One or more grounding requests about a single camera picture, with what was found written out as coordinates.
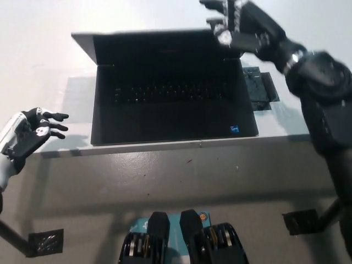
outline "laptop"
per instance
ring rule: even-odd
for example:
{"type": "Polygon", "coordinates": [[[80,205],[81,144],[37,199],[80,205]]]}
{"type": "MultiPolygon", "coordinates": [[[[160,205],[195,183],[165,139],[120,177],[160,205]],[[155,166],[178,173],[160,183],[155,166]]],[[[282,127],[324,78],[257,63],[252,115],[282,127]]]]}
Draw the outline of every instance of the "laptop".
{"type": "Polygon", "coordinates": [[[258,135],[240,54],[211,30],[72,37],[98,66],[92,145],[258,135]]]}

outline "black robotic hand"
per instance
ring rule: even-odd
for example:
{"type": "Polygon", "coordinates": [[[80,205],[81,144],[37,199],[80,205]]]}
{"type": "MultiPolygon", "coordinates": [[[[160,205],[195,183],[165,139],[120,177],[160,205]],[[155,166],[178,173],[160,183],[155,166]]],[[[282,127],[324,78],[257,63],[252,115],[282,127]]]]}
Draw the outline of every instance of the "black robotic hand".
{"type": "Polygon", "coordinates": [[[224,17],[207,19],[219,43],[237,52],[250,52],[287,71],[292,54],[303,56],[304,46],[286,37],[285,31],[262,9],[245,0],[200,0],[207,9],[224,17]]]}
{"type": "Polygon", "coordinates": [[[59,131],[67,131],[68,128],[61,124],[52,123],[50,119],[62,122],[69,116],[62,113],[53,113],[40,107],[22,113],[27,118],[27,125],[23,125],[21,133],[23,136],[18,143],[9,151],[8,156],[12,160],[25,160],[34,151],[41,147],[51,136],[64,139],[65,136],[59,131]]]}

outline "robotic arm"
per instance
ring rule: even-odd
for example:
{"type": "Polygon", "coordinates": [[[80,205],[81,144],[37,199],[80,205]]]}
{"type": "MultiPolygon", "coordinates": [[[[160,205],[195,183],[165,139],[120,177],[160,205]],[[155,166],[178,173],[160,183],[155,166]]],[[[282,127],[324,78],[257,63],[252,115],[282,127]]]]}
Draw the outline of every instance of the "robotic arm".
{"type": "Polygon", "coordinates": [[[300,98],[311,141],[326,159],[342,207],[340,228],[352,257],[352,73],[327,52],[308,51],[286,37],[263,10],[247,0],[200,0],[224,15],[208,19],[218,42],[272,62],[300,98]]]}
{"type": "Polygon", "coordinates": [[[40,107],[33,108],[28,112],[22,111],[13,115],[0,132],[0,193],[5,191],[9,178],[21,172],[26,158],[50,136],[65,138],[53,129],[67,131],[68,128],[50,122],[51,118],[62,122],[68,115],[53,113],[40,107]]]}

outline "white table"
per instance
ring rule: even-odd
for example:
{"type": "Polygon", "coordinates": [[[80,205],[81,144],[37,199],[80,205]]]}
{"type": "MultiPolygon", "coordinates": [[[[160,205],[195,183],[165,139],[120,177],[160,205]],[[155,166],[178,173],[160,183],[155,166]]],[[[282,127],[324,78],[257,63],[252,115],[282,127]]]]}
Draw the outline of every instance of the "white table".
{"type": "MultiPolygon", "coordinates": [[[[352,68],[350,0],[256,0],[295,41],[325,49],[352,68]]],[[[96,66],[71,32],[205,28],[216,16],[197,0],[13,0],[0,1],[0,127],[14,113],[34,107],[70,114],[65,140],[34,155],[63,157],[185,149],[260,141],[307,139],[300,103],[270,63],[242,57],[244,66],[270,72],[280,97],[272,110],[255,112],[258,137],[93,147],[90,145],[96,66]]]]}

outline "floor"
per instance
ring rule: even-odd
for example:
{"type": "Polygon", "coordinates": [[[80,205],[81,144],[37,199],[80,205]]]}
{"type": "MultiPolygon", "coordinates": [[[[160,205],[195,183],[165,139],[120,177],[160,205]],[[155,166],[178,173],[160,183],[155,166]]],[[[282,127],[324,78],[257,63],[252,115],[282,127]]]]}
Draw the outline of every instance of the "floor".
{"type": "Polygon", "coordinates": [[[0,263],[117,263],[136,218],[194,208],[230,222],[251,264],[345,264],[338,226],[290,236],[282,218],[334,197],[308,142],[34,159],[10,181],[1,219],[24,237],[63,228],[64,252],[28,259],[0,240],[0,263]]]}

